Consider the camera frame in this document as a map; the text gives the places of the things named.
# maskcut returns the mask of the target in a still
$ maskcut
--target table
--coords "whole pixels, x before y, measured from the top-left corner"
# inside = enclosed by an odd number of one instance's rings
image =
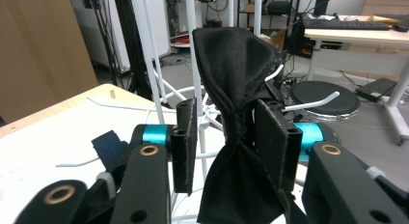
[[[306,29],[305,30],[305,37],[315,40],[314,46],[314,53],[313,57],[310,62],[310,68],[307,75],[307,79],[311,80],[314,76],[314,70],[317,64],[317,60],[319,55],[321,54],[321,43],[322,41],[333,41],[333,42],[359,42],[359,43],[369,43],[369,44],[388,44],[388,45],[409,45],[409,33],[399,33],[397,31],[361,31],[361,30],[320,30],[320,29]],[[341,58],[341,53],[344,51],[337,50],[337,55],[332,55],[333,58],[337,56],[337,58]],[[355,71],[366,71],[366,72],[373,72],[372,66],[382,65],[384,66],[384,71],[390,69],[391,66],[395,65],[395,60],[392,58],[394,56],[386,55],[386,54],[375,54],[373,57],[385,57],[386,60],[383,61],[381,58],[373,59],[373,62],[368,60],[368,57],[373,55],[373,53],[358,53],[358,52],[349,52],[348,57],[355,57],[356,59],[348,61],[361,61],[365,60],[366,63],[371,63],[371,66],[368,67],[360,67],[354,69]],[[382,97],[382,103],[385,109],[388,112],[388,115],[394,125],[396,130],[396,141],[398,145],[403,144],[405,141],[409,141],[409,127],[402,118],[400,112],[397,110],[396,106],[400,101],[407,85],[409,84],[409,58],[398,56],[398,58],[404,59],[402,70],[400,73],[400,80],[397,82],[393,93],[391,94],[390,98]]]
[[[122,105],[102,106],[90,100]],[[158,124],[154,112],[131,107],[153,108],[153,102],[121,88],[105,84],[62,101],[0,128],[0,223],[13,223],[19,212],[45,186],[65,179],[83,181],[88,187],[99,172],[91,141],[114,130],[129,142],[138,124]],[[176,114],[165,115],[166,124],[176,123]]]

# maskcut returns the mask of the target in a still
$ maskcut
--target keyboard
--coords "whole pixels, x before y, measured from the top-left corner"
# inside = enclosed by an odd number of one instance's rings
[[[403,22],[409,22],[409,14],[374,14],[384,18],[395,19]]]
[[[343,21],[338,19],[304,19],[304,26],[308,29],[342,29],[342,30],[390,30],[388,24],[378,21]]]

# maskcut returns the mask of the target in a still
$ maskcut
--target cardboard box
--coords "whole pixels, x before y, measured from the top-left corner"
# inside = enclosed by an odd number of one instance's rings
[[[255,12],[255,4],[246,4],[246,5],[244,5],[243,12],[245,12],[245,13],[254,13]]]
[[[252,33],[254,32],[253,27],[249,27],[248,30]],[[267,37],[270,37],[272,33],[275,33],[275,35],[271,38],[261,38],[261,39],[265,42],[270,43],[276,48],[283,50],[284,41],[286,39],[286,31],[287,31],[287,28],[285,29],[261,29],[260,32]]]
[[[0,27],[7,123],[97,86],[69,0],[0,0]]]

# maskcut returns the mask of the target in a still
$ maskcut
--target black stool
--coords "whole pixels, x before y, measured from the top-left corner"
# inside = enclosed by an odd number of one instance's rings
[[[323,81],[304,81],[291,87],[288,102],[294,105],[322,100],[334,92],[340,95],[330,102],[301,111],[310,119],[319,121],[343,121],[353,116],[361,105],[358,97],[342,86]]]

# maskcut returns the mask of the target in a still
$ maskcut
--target screw hole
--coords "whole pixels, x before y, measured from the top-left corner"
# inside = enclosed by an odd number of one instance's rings
[[[379,210],[371,210],[369,213],[373,218],[375,218],[379,222],[391,223],[391,218],[389,218],[388,215]]]
[[[141,223],[145,221],[148,214],[144,210],[136,210],[130,215],[130,221],[133,223]]]
[[[286,131],[290,132],[290,133],[296,133],[298,132],[298,130],[296,128],[290,127],[288,128]]]
[[[144,156],[149,156],[156,154],[159,151],[159,149],[156,146],[145,146],[140,150],[140,154]]]
[[[60,185],[49,191],[45,197],[44,202],[48,205],[55,205],[66,201],[75,192],[75,187],[70,184]]]
[[[341,149],[332,145],[323,145],[321,149],[327,154],[341,154]]]

